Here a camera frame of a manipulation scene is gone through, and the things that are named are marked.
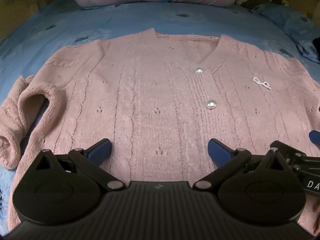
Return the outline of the pink knit cardigan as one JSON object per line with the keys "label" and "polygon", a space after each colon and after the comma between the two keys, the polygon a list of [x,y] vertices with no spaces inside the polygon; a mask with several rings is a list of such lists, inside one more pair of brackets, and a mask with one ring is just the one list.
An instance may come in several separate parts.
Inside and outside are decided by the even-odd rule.
{"label": "pink knit cardigan", "polygon": [[16,189],[42,149],[107,138],[101,167],[124,183],[194,183],[217,168],[211,138],[253,154],[279,140],[318,157],[317,130],[319,83],[298,59],[226,35],[149,29],[63,47],[18,77],[1,104],[1,166],[16,171]]}

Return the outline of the blue dandelion pillow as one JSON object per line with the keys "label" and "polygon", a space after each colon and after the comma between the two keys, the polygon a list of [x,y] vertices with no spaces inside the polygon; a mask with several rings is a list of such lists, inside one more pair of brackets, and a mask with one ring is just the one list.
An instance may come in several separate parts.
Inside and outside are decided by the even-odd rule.
{"label": "blue dandelion pillow", "polygon": [[319,63],[319,26],[312,20],[290,7],[276,4],[257,5],[252,12],[264,16],[280,28],[303,57]]}

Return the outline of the blue dandelion bed sheet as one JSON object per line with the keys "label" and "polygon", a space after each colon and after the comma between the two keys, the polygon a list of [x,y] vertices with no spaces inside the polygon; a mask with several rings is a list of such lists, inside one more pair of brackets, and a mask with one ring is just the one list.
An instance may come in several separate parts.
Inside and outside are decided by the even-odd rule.
{"label": "blue dandelion bed sheet", "polygon": [[284,57],[297,58],[315,81],[319,64],[303,57],[294,42],[261,15],[238,5],[227,8],[185,3],[132,3],[82,9],[57,0],[1,41],[1,99],[19,76],[35,74],[60,48],[153,28],[163,34],[228,35]]}

